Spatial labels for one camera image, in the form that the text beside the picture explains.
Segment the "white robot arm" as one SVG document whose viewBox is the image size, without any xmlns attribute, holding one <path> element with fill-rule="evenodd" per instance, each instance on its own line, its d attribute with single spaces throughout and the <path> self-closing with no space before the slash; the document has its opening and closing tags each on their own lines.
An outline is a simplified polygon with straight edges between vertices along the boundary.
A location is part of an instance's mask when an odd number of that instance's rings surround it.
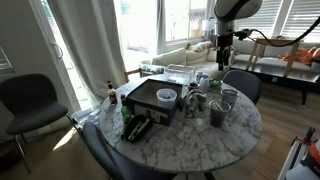
<svg viewBox="0 0 320 180">
<path fill-rule="evenodd" d="M 234 30 L 234 21 L 248 18 L 258 12 L 262 0 L 217 0 L 214 7 L 216 18 L 215 35 L 217 45 L 218 70 L 222 71 L 229 64 L 230 46 L 233 36 L 243 40 L 251 35 L 252 31 L 243 29 Z"/>
</svg>

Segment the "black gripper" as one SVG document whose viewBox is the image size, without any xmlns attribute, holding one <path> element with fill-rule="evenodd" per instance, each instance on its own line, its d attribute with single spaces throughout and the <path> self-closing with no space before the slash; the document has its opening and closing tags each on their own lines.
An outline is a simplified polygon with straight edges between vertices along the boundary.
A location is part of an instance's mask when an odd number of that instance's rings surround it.
<svg viewBox="0 0 320 180">
<path fill-rule="evenodd" d="M 219 71 L 223 70 L 223 65 L 228 65 L 230 56 L 230 46 L 233 43 L 233 35 L 218 35 L 217 36 L 217 62 Z"/>
</svg>

